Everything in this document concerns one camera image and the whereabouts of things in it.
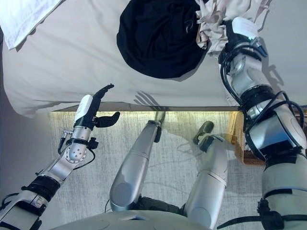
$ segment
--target gray carpet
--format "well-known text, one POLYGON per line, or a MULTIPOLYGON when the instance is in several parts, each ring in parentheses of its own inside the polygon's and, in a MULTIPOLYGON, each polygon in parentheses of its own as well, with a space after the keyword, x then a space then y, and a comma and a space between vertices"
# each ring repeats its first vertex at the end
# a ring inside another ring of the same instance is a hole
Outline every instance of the gray carpet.
MULTIPOLYGON (((112 113, 99 113, 98 116, 112 113)), ((215 124, 213 133, 225 136, 229 112, 168 112, 161 141, 154 143, 150 166, 142 191, 143 196, 182 206, 197 176, 203 153, 191 141, 206 120, 215 124)), ((64 224, 104 212, 109 189, 125 155, 154 112, 123 112, 112 127, 94 129, 92 136, 99 141, 96 160, 74 171, 56 194, 59 200, 59 223, 64 224)), ((56 149, 62 129, 72 129, 73 112, 48 114, 51 146, 56 149)), ((228 186, 218 224, 229 219, 257 214, 261 198, 263 167, 244 166, 228 146, 228 186)), ((260 223, 245 223, 227 229, 262 229, 260 223)))

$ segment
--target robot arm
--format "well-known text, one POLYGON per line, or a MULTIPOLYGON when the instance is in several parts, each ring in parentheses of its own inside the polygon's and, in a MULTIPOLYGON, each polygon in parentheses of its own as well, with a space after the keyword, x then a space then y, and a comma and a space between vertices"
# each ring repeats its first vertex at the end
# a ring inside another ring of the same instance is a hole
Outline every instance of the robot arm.
POLYGON ((261 221, 266 230, 307 228, 306 137, 304 114, 285 92, 275 94, 262 73, 267 54, 254 24, 243 18, 225 22, 228 44, 219 56, 222 81, 240 105, 246 141, 265 161, 260 217, 244 217, 219 226, 261 221), (300 112, 297 122, 293 106, 300 112))
POLYGON ((75 115, 73 132, 63 131, 59 144, 60 156, 42 170, 29 186, 22 187, 19 195, 0 212, 0 229, 37 230, 40 227, 39 217, 66 178, 84 160, 86 149, 92 151, 97 148, 95 138, 89 141, 94 126, 108 127, 117 122, 119 112, 112 117, 96 117, 101 98, 113 87, 112 84, 108 85, 94 96, 82 98, 75 115), (65 150, 61 151, 67 135, 71 135, 71 138, 66 142, 65 150))

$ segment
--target white bedsheet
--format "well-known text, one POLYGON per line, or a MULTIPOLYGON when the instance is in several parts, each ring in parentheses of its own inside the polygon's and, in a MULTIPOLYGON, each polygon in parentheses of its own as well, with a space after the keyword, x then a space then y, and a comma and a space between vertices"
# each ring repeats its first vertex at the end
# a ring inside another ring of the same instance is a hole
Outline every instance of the white bedsheet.
MULTIPOLYGON (((264 61, 264 70, 274 89, 285 89, 291 99, 304 105, 307 78, 302 57, 307 45, 294 45, 301 41, 294 35, 296 30, 307 31, 303 26, 307 16, 302 5, 284 6, 284 1, 272 1, 260 34, 270 54, 270 59, 264 61), (280 18, 285 7, 291 17, 280 18), (296 30, 290 20, 295 21, 296 30), (284 23, 292 34, 277 27, 279 23, 284 23)), ((4 46, 4 88, 15 111, 33 116, 70 107, 109 83, 115 88, 106 94, 105 102, 184 107, 234 105, 227 100, 213 57, 206 56, 194 74, 181 78, 183 81, 154 79, 131 69, 116 45, 119 17, 128 2, 67 0, 38 25, 19 51, 9 51, 4 46)))

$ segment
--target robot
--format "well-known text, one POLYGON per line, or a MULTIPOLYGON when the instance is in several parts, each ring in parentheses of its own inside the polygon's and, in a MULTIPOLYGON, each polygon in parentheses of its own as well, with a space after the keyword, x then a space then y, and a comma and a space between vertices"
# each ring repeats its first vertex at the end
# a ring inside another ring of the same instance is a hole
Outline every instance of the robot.
MULTIPOLYGON (((304 114, 285 92, 274 93, 261 71, 261 56, 267 56, 257 29, 249 20, 235 18, 224 22, 228 43, 219 56, 224 86, 238 102, 245 118, 246 141, 254 155, 263 160, 262 199, 259 216, 241 217, 218 227, 246 221, 261 221, 265 230, 307 229, 307 148, 303 132, 304 114), (298 122, 293 108, 300 113, 298 122)), ((119 113, 96 117, 100 101, 114 85, 94 96, 85 96, 78 107, 73 131, 63 131, 59 157, 0 212, 0 230, 37 230, 39 217, 87 152, 98 142, 90 139, 94 127, 114 125, 119 113)), ((79 220, 56 230, 143 230, 215 228, 227 185, 227 156, 221 137, 211 134, 213 124, 205 123, 193 139, 206 154, 186 204, 179 208, 142 197, 150 152, 161 136, 165 113, 148 121, 123 161, 110 189, 113 212, 79 220)))

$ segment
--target white pillow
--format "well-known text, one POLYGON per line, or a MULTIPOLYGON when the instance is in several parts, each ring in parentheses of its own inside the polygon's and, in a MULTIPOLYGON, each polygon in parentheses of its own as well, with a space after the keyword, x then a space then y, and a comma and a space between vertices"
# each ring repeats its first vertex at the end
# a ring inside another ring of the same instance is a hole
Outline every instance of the white pillow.
POLYGON ((8 48, 16 48, 61 1, 0 0, 0 27, 8 48))

